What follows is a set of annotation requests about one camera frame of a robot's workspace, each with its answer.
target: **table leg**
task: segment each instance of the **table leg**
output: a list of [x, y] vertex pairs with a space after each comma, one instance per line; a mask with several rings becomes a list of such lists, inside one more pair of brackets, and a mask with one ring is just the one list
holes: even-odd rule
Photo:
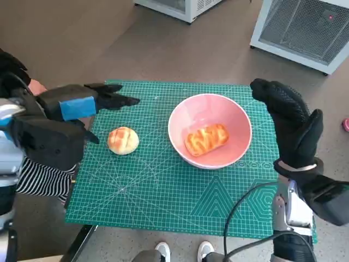
[[60, 262], [77, 261], [79, 255], [81, 254], [88, 240], [91, 238], [92, 234], [96, 231], [97, 227], [97, 225], [83, 225], [73, 244], [71, 244], [66, 254], [61, 258]]

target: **bun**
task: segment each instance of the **bun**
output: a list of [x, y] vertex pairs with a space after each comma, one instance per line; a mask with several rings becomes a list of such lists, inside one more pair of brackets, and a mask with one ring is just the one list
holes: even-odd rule
[[134, 130], [119, 127], [109, 133], [108, 147], [115, 154], [130, 154], [136, 150], [140, 141]]
[[190, 133], [184, 143], [189, 153], [198, 157], [224, 145], [228, 139], [229, 133], [225, 126], [213, 124]]

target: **striped shirt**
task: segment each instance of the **striped shirt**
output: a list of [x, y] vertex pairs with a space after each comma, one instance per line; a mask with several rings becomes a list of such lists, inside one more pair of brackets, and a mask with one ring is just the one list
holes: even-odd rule
[[67, 171], [60, 171], [38, 164], [25, 157], [19, 174], [17, 193], [45, 196], [55, 195], [61, 201], [65, 202], [75, 168], [76, 165]]

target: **white sneaker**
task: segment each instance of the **white sneaker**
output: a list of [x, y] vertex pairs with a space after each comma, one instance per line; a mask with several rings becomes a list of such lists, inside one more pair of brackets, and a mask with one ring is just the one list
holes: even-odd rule
[[202, 259], [211, 252], [214, 252], [212, 244], [208, 241], [203, 241], [197, 250], [197, 262], [202, 262]]
[[171, 257], [171, 252], [170, 252], [170, 247], [166, 242], [160, 242], [158, 245], [155, 247], [157, 251], [161, 253], [165, 257], [166, 262], [170, 262], [170, 257]]

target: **glove finger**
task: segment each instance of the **glove finger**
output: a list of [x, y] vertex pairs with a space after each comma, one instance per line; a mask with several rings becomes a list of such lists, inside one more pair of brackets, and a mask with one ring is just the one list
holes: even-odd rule
[[98, 97], [98, 104], [101, 105], [102, 108], [109, 110], [118, 110], [123, 106], [132, 106], [138, 104], [139, 102], [140, 100], [137, 98], [126, 97], [117, 93], [109, 96]]
[[94, 144], [99, 144], [98, 137], [95, 134], [93, 134], [91, 131], [86, 130], [85, 139], [87, 139], [88, 141], [90, 141]]
[[300, 94], [280, 82], [255, 79], [251, 83], [253, 98], [266, 104], [268, 111], [280, 115], [297, 125], [304, 123], [309, 110]]
[[312, 152], [316, 149], [323, 132], [323, 113], [320, 109], [316, 109], [310, 115], [309, 119], [296, 132], [295, 136], [299, 137], [299, 152]]
[[302, 95], [298, 91], [277, 81], [272, 81], [270, 84], [278, 90], [278, 94], [281, 98], [294, 101], [300, 107], [304, 115], [310, 115], [308, 106], [303, 101]]
[[264, 102], [267, 104], [268, 101], [268, 92], [267, 88], [269, 85], [269, 81], [265, 79], [256, 78], [250, 84], [252, 89], [252, 97], [258, 101]]
[[102, 83], [91, 83], [91, 84], [85, 84], [84, 86], [91, 88], [98, 93], [114, 93], [117, 91], [120, 91], [122, 88], [122, 85], [117, 84], [111, 84], [111, 85], [105, 85]]

